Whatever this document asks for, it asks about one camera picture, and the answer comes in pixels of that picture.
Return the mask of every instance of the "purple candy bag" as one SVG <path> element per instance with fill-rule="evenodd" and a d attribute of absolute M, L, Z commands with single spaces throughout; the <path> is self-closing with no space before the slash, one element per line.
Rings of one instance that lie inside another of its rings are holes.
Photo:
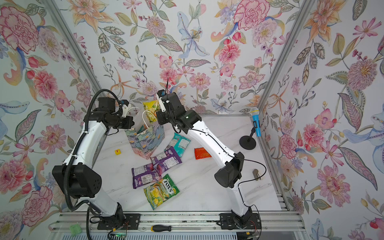
<path fill-rule="evenodd" d="M 156 155 L 155 157 L 151 157 L 151 161 L 160 176 L 171 167 L 182 163 L 179 155 L 173 147 L 170 147 L 168 150 Z"/>
<path fill-rule="evenodd" d="M 155 171 L 155 168 L 152 163 L 147 165 L 132 168 L 132 176 L 133 176 L 133 188 L 136 189 L 138 187 L 143 186 L 144 184 L 157 182 L 161 179 L 159 174 Z"/>

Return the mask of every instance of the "black mounting plate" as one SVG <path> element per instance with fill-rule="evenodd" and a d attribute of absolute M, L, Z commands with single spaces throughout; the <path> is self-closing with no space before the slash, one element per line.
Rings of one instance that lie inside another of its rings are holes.
<path fill-rule="evenodd" d="M 140 214 L 124 214 L 128 222 L 128 230 L 137 230 L 140 224 Z M 100 222 L 97 226 L 98 230 L 112 230 L 115 226 L 110 226 L 108 222 Z"/>
<path fill-rule="evenodd" d="M 221 229 L 223 229 L 223 230 L 233 230 L 235 228 L 238 228 L 238 226 L 236 225 L 236 223 L 234 221 L 234 218 L 236 216 L 234 213 L 220 214 L 219 216 L 220 216 L 219 223 L 221 225 Z M 261 229 L 262 228 L 260 216 L 257 213 L 252 213 L 251 217 L 246 222 L 246 224 L 244 225 L 243 229 L 254 229 L 255 226 L 253 225 L 253 223 L 251 223 L 251 221 L 253 221 L 256 224 L 256 229 Z"/>

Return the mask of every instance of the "floral wallpaper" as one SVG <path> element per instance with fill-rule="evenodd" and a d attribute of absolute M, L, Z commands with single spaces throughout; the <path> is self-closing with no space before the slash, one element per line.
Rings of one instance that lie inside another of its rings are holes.
<path fill-rule="evenodd" d="M 56 3 L 103 88 L 137 107 L 167 88 L 199 114 L 257 106 L 300 8 L 300 0 Z"/>
<path fill-rule="evenodd" d="M 313 240 L 384 239 L 383 8 L 316 0 L 262 109 L 288 206 Z"/>
<path fill-rule="evenodd" d="M 46 239 L 93 92 L 40 1 L 0 0 L 0 63 L 0 239 Z"/>

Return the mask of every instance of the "teal candy bag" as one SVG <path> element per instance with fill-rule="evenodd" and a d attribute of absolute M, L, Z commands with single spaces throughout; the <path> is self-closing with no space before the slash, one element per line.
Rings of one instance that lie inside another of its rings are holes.
<path fill-rule="evenodd" d="M 164 149 L 164 151 L 170 149 L 170 147 L 174 147 L 177 154 L 181 157 L 183 156 L 183 153 L 185 149 L 187 148 L 188 144 L 191 140 L 189 140 L 186 137 L 183 137 L 177 133 L 175 133 L 175 136 L 173 136 L 172 140 L 168 144 L 168 146 Z"/>

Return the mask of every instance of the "screwdriver handle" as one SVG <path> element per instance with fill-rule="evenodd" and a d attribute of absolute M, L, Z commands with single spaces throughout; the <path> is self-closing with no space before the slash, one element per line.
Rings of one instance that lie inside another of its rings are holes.
<path fill-rule="evenodd" d="M 164 225 L 153 225 L 151 227 L 152 232 L 163 232 L 163 231 L 171 231 L 172 226 L 164 226 Z"/>

